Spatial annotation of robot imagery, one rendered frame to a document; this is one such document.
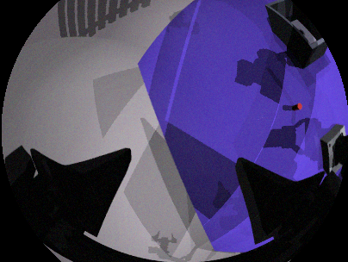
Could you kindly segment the red peg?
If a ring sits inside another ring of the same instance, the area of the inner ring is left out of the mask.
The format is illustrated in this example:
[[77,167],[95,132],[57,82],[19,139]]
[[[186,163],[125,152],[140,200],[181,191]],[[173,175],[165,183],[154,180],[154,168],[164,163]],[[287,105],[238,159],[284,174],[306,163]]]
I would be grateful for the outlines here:
[[297,103],[295,106],[292,106],[292,110],[296,111],[298,109],[302,109],[302,104],[301,103]]

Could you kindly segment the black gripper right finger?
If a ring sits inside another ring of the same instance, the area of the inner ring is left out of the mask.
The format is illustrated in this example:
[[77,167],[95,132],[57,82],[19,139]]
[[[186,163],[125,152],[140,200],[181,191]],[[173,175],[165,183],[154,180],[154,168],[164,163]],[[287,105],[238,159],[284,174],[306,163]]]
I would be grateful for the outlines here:
[[293,181],[244,158],[238,158],[234,169],[250,215],[254,245],[272,238],[271,233],[292,215],[308,191],[325,176],[320,172]]

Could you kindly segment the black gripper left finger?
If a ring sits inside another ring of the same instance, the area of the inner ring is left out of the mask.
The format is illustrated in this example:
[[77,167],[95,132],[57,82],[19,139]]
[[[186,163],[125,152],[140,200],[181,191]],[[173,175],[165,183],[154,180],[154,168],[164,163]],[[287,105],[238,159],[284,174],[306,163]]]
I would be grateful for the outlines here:
[[37,172],[56,188],[86,232],[97,237],[130,165],[130,148],[72,165],[61,165],[34,148],[30,152]]

